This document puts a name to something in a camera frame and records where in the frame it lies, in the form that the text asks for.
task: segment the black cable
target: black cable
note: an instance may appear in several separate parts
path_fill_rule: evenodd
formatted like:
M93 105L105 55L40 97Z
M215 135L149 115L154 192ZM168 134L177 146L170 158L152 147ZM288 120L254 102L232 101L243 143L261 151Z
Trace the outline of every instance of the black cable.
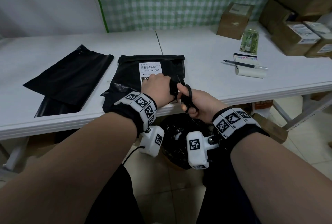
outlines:
M138 146L135 150L133 150L128 156L127 156L127 158L125 159L125 161L122 163L122 164L125 164L125 162L127 161L127 159L131 156L131 154L133 154L134 153L134 151L136 151L137 149L139 149L139 148L145 148L145 146Z

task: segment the dark pants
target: dark pants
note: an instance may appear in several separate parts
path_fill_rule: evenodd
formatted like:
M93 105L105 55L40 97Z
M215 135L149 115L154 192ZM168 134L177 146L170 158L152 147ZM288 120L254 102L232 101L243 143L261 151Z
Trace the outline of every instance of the dark pants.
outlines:
M213 162L204 170L206 191L197 223L260 223L236 177L229 155L221 148L208 151L208 155ZM102 189L85 223L104 223L115 215L122 223L144 223L131 178L122 164Z

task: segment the label on box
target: label on box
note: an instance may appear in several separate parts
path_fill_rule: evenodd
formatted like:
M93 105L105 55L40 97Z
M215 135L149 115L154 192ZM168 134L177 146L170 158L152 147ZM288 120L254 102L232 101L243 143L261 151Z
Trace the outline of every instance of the label on box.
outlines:
M304 22L311 29L313 29L316 33L322 36L325 39L332 39L332 32L325 25L318 22Z
M331 51L332 51L332 44L326 44L317 53L331 52Z
M247 15L250 9L250 5L241 5L241 4L233 4L232 8L229 10L230 13L238 14L238 15Z
M148 80L151 74L163 73L160 62L139 63L139 76L141 85L144 80Z
M288 24L287 26L301 37L298 44L315 44L318 40L320 40L320 36L304 24Z

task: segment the right hand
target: right hand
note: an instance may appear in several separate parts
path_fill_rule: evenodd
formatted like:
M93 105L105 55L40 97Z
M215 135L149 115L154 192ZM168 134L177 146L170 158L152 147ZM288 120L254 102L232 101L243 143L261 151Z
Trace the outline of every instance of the right hand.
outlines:
M181 99L182 94L189 96L188 88L186 88L181 83L177 84L177 88L180 91L177 99ZM201 119L206 123L211 123L213 116L224 108L228 108L226 104L220 100L214 98L207 92L192 89L192 101L193 104L199 109L198 111L195 108L189 108L188 114L192 118ZM187 107L182 103L181 109L183 111L187 110Z

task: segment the hand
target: hand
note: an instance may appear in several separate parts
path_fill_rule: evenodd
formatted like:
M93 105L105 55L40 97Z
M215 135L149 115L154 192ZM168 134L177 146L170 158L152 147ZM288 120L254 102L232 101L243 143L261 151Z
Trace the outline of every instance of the hand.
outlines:
M177 88L180 91L177 97L178 100L181 98L182 94L189 96L188 88L184 85L178 83ZM197 111L195 108L189 108L188 113L192 118L201 119L206 123L211 123L213 116L217 112L224 108L228 108L226 104L214 98L207 92L196 89L192 89L191 92L193 104L199 109L199 111ZM181 109L186 111L187 107L184 104L181 104Z
M142 82L141 92L150 96L157 108L161 108L174 100L174 96L169 93L169 82L171 77L162 73L151 74L148 80Z

